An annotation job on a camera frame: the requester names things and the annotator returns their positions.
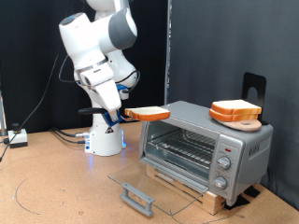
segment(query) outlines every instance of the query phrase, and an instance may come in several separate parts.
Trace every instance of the black curtain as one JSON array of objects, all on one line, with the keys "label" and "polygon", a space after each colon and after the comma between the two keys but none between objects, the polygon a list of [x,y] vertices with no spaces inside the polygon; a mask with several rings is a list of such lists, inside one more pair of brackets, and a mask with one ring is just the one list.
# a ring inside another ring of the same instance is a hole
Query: black curtain
[{"label": "black curtain", "polygon": [[[130,99],[122,101],[122,113],[125,107],[162,105],[164,102],[167,0],[134,1],[131,10],[138,38],[124,55],[140,70],[141,79]],[[67,16],[84,11],[91,21],[95,14],[82,0],[2,3],[0,81],[9,130],[12,122],[22,123],[40,101],[60,46],[46,97],[24,128],[28,133],[35,133],[51,126],[70,129],[92,125],[92,116],[78,114],[79,109],[91,106],[87,93],[76,84],[58,79],[66,55],[58,24],[67,11]],[[73,80],[71,60],[65,64],[63,79]]]},{"label": "black curtain", "polygon": [[266,77],[274,127],[263,185],[299,209],[299,2],[173,0],[168,103],[240,99],[243,75]]}]

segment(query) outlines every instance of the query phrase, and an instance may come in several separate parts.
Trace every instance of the slice of bread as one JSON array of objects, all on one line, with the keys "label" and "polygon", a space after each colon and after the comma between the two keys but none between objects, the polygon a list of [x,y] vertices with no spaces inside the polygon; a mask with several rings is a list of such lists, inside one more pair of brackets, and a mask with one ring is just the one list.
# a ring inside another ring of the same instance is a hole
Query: slice of bread
[{"label": "slice of bread", "polygon": [[170,117],[170,111],[159,106],[148,106],[125,109],[125,115],[132,117],[133,119],[152,121],[168,119]]},{"label": "slice of bread", "polygon": [[225,122],[231,122],[231,121],[240,121],[240,120],[246,120],[246,119],[257,119],[257,114],[244,114],[244,115],[223,115],[221,113],[218,113],[212,109],[209,110],[209,116],[213,119],[225,121]]},{"label": "slice of bread", "polygon": [[262,108],[244,100],[218,101],[212,104],[212,110],[223,115],[261,114]]}]

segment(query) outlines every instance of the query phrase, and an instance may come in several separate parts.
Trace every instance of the black cable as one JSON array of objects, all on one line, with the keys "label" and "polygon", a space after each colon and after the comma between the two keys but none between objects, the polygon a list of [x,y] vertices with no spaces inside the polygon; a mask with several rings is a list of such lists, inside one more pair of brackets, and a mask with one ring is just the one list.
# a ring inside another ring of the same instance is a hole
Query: black cable
[{"label": "black cable", "polygon": [[119,84],[119,83],[125,81],[126,79],[128,79],[130,76],[132,76],[134,73],[137,73],[137,72],[138,72],[138,71],[135,70],[135,71],[133,71],[129,76],[127,76],[126,78],[122,79],[121,81],[117,81],[117,82],[115,82],[115,83],[116,83],[116,84]]},{"label": "black cable", "polygon": [[64,133],[63,131],[61,131],[61,130],[59,130],[58,128],[55,128],[55,127],[51,127],[51,128],[50,128],[50,131],[51,131],[51,130],[56,131],[56,132],[58,132],[58,133],[61,133],[61,134],[65,135],[65,136],[67,136],[67,137],[76,137],[75,134],[72,134],[72,133]]},{"label": "black cable", "polygon": [[68,55],[65,56],[64,62],[62,64],[61,68],[60,68],[60,72],[59,72],[58,78],[62,82],[66,82],[66,83],[77,83],[78,81],[76,81],[76,80],[62,80],[62,78],[61,78],[62,72],[63,72],[63,69],[64,69],[64,64],[65,64],[65,62],[66,62],[67,59],[68,59]]},{"label": "black cable", "polygon": [[73,141],[70,141],[66,138],[64,138],[63,136],[59,135],[56,131],[52,130],[54,133],[56,133],[59,137],[61,137],[62,139],[64,139],[66,142],[69,142],[69,143],[75,143],[75,144],[85,144],[85,141],[77,141],[77,142],[73,142]]},{"label": "black cable", "polygon": [[[72,2],[72,0],[69,1],[68,8],[67,8],[67,11],[66,11],[66,13],[65,13],[65,16],[66,16],[66,17],[67,17],[69,8],[70,8],[70,6],[71,6],[71,2]],[[48,88],[49,88],[50,79],[51,79],[51,77],[52,77],[52,75],[53,75],[53,71],[54,71],[54,68],[55,68],[55,66],[56,66],[57,59],[58,59],[58,57],[59,57],[59,52],[60,52],[61,45],[62,45],[62,44],[59,45],[58,52],[57,52],[57,55],[56,55],[56,58],[55,58],[55,61],[54,61],[54,65],[53,65],[53,67],[52,67],[52,70],[51,70],[51,72],[50,72],[50,76],[49,76],[48,83],[47,83],[46,89],[45,89],[45,91],[44,91],[44,94],[43,94],[41,100],[39,101],[38,105],[36,106],[36,108],[31,112],[31,114],[27,117],[27,119],[22,123],[22,125],[20,126],[19,130],[17,131],[17,133],[22,129],[22,127],[23,127],[24,124],[27,122],[27,120],[28,120],[29,118],[31,118],[31,116],[36,112],[36,110],[39,108],[39,106],[41,105],[41,103],[44,101],[45,96],[46,96],[46,93],[47,93]],[[3,151],[2,156],[0,157],[0,162],[2,161],[4,155],[6,154],[6,152],[7,152],[7,148],[10,146],[10,143],[13,141],[13,139],[15,139],[16,136],[17,136],[17,134],[15,133],[15,135],[14,135],[14,136],[11,138],[11,140],[8,142],[6,148],[5,148],[4,151]]]},{"label": "black cable", "polygon": [[138,84],[138,82],[139,82],[139,80],[140,80],[140,72],[137,71],[137,70],[136,70],[136,72],[137,72],[137,81],[136,81],[136,83],[134,84],[134,86],[133,86],[129,91],[122,91],[123,93],[130,93],[131,91],[134,90],[134,88],[135,88],[136,85]]}]

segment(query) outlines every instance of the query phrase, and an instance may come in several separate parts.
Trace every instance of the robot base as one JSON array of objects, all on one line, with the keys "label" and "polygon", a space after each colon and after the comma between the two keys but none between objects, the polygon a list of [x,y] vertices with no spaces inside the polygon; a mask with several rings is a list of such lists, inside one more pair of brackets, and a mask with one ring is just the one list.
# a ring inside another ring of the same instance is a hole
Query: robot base
[{"label": "robot base", "polygon": [[89,137],[85,139],[85,152],[112,156],[120,153],[123,148],[120,124],[110,128],[104,122],[93,122]]}]

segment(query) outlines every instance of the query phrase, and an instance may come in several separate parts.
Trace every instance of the table surface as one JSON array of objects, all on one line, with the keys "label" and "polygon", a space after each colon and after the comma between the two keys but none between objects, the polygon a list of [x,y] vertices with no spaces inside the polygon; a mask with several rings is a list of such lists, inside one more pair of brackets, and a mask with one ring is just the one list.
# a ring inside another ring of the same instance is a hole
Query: table surface
[{"label": "table surface", "polygon": [[173,217],[153,207],[154,216],[145,217],[107,177],[139,160],[141,122],[121,127],[128,146],[111,157],[87,154],[53,133],[30,133],[29,147],[9,148],[0,163],[1,223],[299,223],[298,211],[261,185],[257,198],[245,196],[250,204],[215,216],[192,204]]}]

